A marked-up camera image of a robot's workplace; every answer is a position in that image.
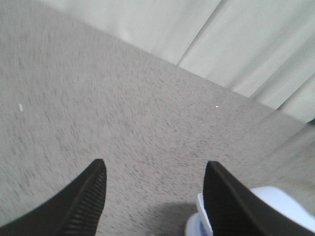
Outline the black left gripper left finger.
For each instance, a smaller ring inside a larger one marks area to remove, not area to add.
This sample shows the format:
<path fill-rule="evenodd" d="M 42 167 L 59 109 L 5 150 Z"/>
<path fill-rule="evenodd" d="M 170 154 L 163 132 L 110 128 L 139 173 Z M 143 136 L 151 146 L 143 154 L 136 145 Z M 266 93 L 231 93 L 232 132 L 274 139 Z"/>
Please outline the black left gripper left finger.
<path fill-rule="evenodd" d="M 2 236 L 94 236 L 104 209 L 106 166 L 95 159 L 54 197 L 2 226 Z"/>

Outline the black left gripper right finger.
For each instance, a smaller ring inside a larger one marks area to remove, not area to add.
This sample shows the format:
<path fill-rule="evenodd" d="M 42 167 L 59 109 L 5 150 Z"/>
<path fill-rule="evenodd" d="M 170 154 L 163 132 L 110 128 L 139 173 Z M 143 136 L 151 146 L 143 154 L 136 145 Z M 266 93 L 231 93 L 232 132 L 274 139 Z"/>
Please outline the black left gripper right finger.
<path fill-rule="evenodd" d="M 217 161 L 207 163 L 203 199 L 215 236 L 314 235 L 268 206 Z"/>

